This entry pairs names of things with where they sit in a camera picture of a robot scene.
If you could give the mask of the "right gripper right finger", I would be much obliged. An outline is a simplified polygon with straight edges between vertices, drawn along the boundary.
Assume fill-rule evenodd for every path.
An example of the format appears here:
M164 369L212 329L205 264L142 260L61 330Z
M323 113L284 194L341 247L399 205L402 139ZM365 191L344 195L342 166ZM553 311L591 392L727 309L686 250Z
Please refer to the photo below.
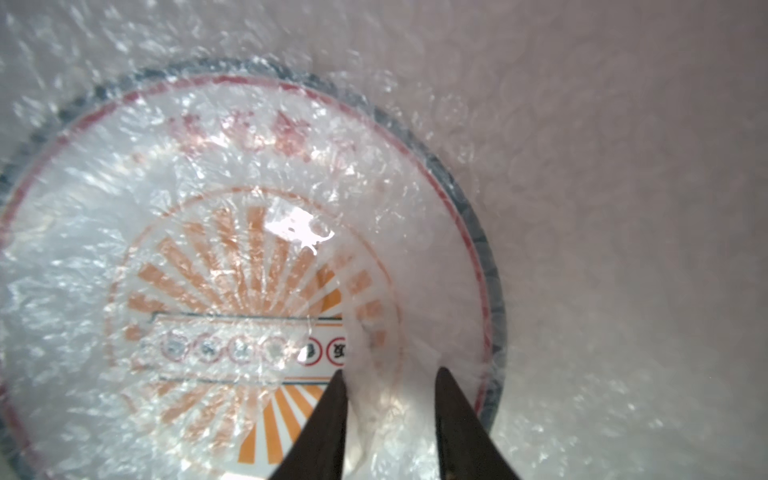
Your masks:
M520 480L446 367L436 375L434 405L441 479Z

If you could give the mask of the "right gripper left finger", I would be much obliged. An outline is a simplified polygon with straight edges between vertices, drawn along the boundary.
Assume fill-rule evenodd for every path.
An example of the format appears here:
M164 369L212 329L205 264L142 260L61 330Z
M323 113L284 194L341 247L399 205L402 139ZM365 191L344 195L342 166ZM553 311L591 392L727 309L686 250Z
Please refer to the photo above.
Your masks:
M343 476L348 394L337 370L293 447L271 480L340 480Z

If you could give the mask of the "pink plate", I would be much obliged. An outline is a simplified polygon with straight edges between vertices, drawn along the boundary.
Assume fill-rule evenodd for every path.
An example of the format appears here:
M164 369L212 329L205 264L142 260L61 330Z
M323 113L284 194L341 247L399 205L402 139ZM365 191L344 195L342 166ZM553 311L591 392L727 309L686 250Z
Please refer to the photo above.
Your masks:
M428 478L437 370L491 428L506 341L449 171L315 76L209 59L126 75L2 164L14 479L265 479L337 371L353 474Z

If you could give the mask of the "bubble wrap sheet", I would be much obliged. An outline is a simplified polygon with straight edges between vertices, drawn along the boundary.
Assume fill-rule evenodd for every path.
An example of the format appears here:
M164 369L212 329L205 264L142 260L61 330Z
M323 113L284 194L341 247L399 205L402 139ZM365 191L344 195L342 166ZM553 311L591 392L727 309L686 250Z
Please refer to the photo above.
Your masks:
M270 56L375 101L471 201L530 479L767 475L763 1L5 1L1 154L93 84Z

